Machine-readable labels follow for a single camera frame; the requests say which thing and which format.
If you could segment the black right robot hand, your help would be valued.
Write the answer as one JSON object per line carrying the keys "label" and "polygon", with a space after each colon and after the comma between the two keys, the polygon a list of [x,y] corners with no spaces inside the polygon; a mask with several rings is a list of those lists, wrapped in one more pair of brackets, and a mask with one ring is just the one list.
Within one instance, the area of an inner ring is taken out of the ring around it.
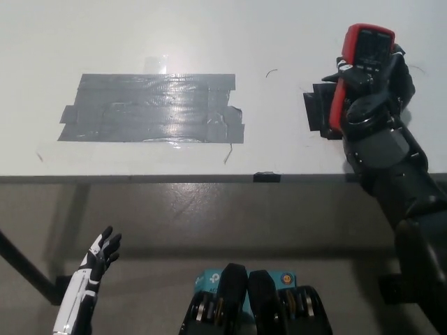
{"label": "black right robot hand", "polygon": [[372,133],[407,107],[416,88],[405,51],[397,43],[378,51],[378,57],[368,53],[352,62],[337,57],[337,72],[314,86],[322,127],[334,133]]}

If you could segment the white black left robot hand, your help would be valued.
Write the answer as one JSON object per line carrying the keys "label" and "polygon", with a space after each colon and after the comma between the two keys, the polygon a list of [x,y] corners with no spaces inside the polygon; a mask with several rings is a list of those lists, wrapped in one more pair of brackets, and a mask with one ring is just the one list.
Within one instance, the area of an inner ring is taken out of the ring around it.
{"label": "white black left robot hand", "polygon": [[119,258],[122,235],[108,226],[86,252],[73,273],[54,322],[53,334],[91,334],[91,321],[101,281],[110,265]]}

